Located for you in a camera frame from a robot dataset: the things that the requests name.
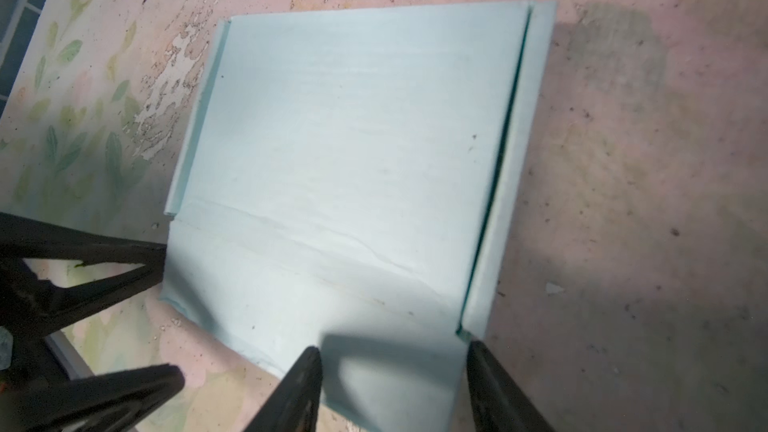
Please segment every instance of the stain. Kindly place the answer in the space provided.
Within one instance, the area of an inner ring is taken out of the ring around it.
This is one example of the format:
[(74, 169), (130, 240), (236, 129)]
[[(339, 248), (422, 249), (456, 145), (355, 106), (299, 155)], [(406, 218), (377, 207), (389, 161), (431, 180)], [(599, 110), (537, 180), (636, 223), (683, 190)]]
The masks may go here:
[(295, 12), (300, 12), (303, 10), (324, 10), (325, 7), (314, 0), (290, 0), (290, 9)]
[(715, 35), (747, 45), (768, 48), (766, 0), (677, 0)]
[(739, 312), (739, 318), (743, 321), (748, 321), (752, 318), (752, 313), (750, 312), (750, 308), (745, 305), (738, 307), (738, 312)]
[(662, 130), (669, 133), (679, 144), (704, 146), (708, 143), (706, 121), (701, 115), (700, 106), (696, 99), (678, 90), (667, 88), (658, 97), (659, 110), (664, 114), (660, 117)]
[(245, 369), (208, 372), (204, 385), (191, 401), (187, 421), (196, 424), (201, 430), (228, 430), (240, 412), (245, 393)]
[(619, 98), (624, 108), (642, 113), (657, 106), (648, 98), (664, 87), (667, 47), (646, 13), (617, 4), (586, 3), (571, 31), (568, 57), (584, 80)]
[(640, 182), (645, 182), (645, 179), (648, 178), (648, 170), (641, 165), (644, 163), (643, 161), (624, 161), (624, 174), (628, 179), (628, 185), (633, 186)]
[(738, 199), (728, 198), (719, 205), (717, 215), (728, 230), (730, 254), (765, 266), (768, 264), (768, 235), (756, 225), (768, 223), (768, 217), (761, 215), (764, 214), (762, 208), (764, 206), (749, 207)]

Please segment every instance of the pink painted surface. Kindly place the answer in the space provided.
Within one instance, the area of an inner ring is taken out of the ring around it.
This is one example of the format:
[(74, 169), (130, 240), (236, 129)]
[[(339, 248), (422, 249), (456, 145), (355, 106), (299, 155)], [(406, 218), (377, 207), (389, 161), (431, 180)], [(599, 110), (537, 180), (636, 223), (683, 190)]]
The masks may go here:
[[(163, 241), (216, 20), (465, 1), (48, 0), (0, 120), (0, 203)], [(764, 430), (768, 0), (558, 1), (486, 342), (556, 430)], [(117, 272), (37, 266), (65, 284)], [(275, 379), (156, 297), (67, 334), (96, 372), (182, 367), (139, 430), (242, 430)], [(454, 428), (471, 422), (462, 392)]]

